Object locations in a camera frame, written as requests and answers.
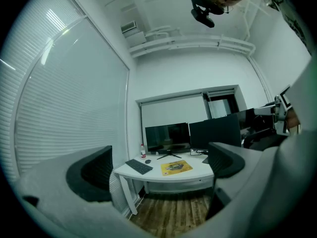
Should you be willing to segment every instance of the wooden floor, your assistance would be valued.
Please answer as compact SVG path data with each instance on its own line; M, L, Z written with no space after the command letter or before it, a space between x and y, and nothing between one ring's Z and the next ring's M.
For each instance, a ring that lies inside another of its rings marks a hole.
M205 222L209 208L208 190L178 194L145 195L138 214L130 221L155 235L170 238L185 233Z

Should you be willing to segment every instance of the monitor stand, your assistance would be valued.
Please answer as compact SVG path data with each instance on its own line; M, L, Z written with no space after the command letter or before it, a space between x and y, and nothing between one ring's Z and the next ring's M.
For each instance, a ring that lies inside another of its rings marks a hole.
M208 157L204 159L203 163L209 164L209 162L208 162Z
M180 158L180 159L181 159L181 157L176 156L176 155L172 154L170 151L168 151L167 154L165 154L164 156L158 158L158 160L159 160L159 159L162 159L162 158L164 158L164 157L167 157L167 156L174 156L174 157L176 157L176 158Z

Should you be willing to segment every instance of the black keyboard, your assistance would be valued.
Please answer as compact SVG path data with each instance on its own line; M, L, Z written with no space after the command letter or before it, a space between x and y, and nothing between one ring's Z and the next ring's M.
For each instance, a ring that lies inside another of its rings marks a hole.
M144 175L145 173L147 173L148 171L151 171L153 168L145 165L139 161L136 160L130 160L126 162L127 165L129 165L130 167L132 167L135 171L139 172L140 174Z

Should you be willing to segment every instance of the window blind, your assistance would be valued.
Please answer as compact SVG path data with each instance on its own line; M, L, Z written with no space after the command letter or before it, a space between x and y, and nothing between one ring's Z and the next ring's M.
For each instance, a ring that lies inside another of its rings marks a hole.
M10 182L82 149L112 145L114 168L127 160L128 70L83 18L71 0L30 0L9 34L0 63L0 156ZM125 212L114 174L110 191Z
M223 90L223 91L207 92L207 95L209 98L211 98L211 97L229 95L234 93L235 93L234 89L229 89L229 90Z
M7 36L0 54L0 160L10 183L18 178L12 119L24 76L45 45L82 15L71 0L30 0Z

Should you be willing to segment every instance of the black monitor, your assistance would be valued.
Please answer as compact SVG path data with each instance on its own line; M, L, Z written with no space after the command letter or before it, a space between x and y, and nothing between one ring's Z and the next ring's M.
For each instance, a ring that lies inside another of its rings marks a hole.
M181 153L190 149L187 123L146 127L145 134L149 152L171 151Z
M273 128L273 116L257 116L254 114L254 109L240 111L236 115L238 116L240 134L243 139L256 132Z
M236 114L191 123L189 129L191 146L195 150L207 151L209 142L241 147L239 120Z

